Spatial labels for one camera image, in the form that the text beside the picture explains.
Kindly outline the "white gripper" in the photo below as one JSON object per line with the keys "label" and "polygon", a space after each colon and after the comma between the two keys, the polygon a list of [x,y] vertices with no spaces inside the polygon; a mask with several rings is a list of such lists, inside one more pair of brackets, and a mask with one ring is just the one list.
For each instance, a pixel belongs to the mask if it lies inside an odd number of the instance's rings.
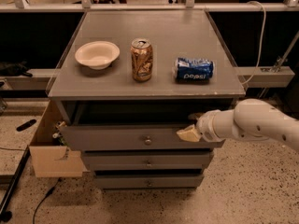
{"label": "white gripper", "polygon": [[201,136],[207,142],[222,142],[223,138],[217,136],[213,125],[213,120],[219,113],[220,110],[212,110],[206,113],[191,113],[188,119],[197,119],[196,127],[193,124],[185,129],[178,130],[178,137],[186,142],[199,142]]}

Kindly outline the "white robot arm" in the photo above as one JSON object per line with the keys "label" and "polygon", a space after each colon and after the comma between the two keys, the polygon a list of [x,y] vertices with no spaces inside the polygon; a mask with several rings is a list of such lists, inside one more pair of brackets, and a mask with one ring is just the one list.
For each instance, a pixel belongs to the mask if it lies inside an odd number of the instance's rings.
{"label": "white robot arm", "polygon": [[234,109],[208,111],[196,123],[177,131],[187,142],[221,142],[273,139],[299,151],[299,120],[291,118],[265,101],[246,99]]}

